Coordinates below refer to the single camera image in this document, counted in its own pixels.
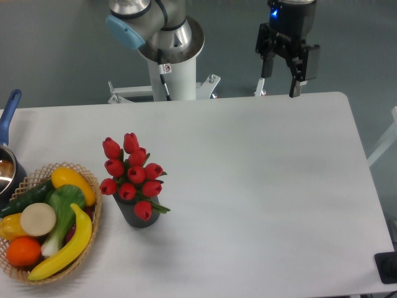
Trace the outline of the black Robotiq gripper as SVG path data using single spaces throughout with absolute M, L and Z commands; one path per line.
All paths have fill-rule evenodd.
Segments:
M 259 27 L 256 52 L 262 59 L 262 78 L 270 78 L 273 57 L 283 57 L 292 75 L 290 97 L 318 74 L 320 46 L 310 46 L 306 36 L 313 26 L 316 1 L 267 1 L 269 21 Z

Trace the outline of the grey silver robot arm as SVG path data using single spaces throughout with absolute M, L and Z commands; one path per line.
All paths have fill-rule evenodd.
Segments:
M 283 58 L 291 72 L 290 97 L 318 74 L 319 45 L 308 45 L 316 1 L 268 1 L 269 21 L 259 26 L 255 51 L 262 60 L 255 96 L 265 95 L 274 57 Z M 155 101 L 211 99 L 221 78 L 211 74 L 196 80 L 196 59 L 205 43 L 200 24 L 186 14 L 185 1 L 109 1 L 105 20 L 123 46 L 138 50 L 146 60 L 149 87 L 117 88 L 113 97 L 150 94 Z

